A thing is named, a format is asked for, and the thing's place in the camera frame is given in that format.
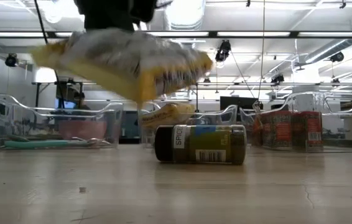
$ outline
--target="spice jar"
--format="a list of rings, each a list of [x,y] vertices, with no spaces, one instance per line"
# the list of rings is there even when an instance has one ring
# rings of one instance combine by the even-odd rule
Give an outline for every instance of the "spice jar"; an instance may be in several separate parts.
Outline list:
[[[246,152],[243,125],[165,125],[155,135],[161,162],[242,164]]]

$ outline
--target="table surface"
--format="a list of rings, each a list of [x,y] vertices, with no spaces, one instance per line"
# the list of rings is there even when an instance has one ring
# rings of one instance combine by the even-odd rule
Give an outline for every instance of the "table surface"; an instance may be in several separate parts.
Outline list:
[[[141,146],[1,151],[0,223],[351,224],[352,153],[250,149],[226,166]]]

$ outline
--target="barcode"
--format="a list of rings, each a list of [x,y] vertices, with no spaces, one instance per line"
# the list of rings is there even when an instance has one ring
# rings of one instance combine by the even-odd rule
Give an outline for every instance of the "barcode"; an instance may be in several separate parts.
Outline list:
[[[321,133],[308,133],[309,141],[321,141]]]
[[[196,150],[197,162],[226,162],[225,150]]]

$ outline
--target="clear plastic bin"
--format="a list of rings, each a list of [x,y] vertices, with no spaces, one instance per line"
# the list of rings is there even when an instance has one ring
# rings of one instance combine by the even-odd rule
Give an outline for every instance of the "clear plastic bin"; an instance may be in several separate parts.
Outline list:
[[[144,105],[144,109],[139,111],[139,117],[142,114],[154,113],[160,110],[161,107],[154,102],[147,102]],[[237,122],[237,110],[236,105],[230,105],[223,111],[218,112],[207,112],[207,113],[182,113],[177,119],[168,119],[160,123],[159,125],[176,125],[176,124],[187,124],[187,125],[231,125]],[[142,127],[142,143],[144,147],[152,147],[155,139],[155,131],[157,127],[151,128]]]
[[[276,110],[240,109],[248,144],[300,152],[352,152],[352,93],[293,93]]]
[[[31,108],[0,94],[0,149],[117,147],[122,111]]]

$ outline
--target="black jar lid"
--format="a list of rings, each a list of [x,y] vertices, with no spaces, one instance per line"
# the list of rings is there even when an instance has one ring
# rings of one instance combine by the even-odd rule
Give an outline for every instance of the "black jar lid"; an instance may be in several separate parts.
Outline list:
[[[174,125],[161,125],[155,132],[155,156],[161,162],[173,162],[173,131]]]

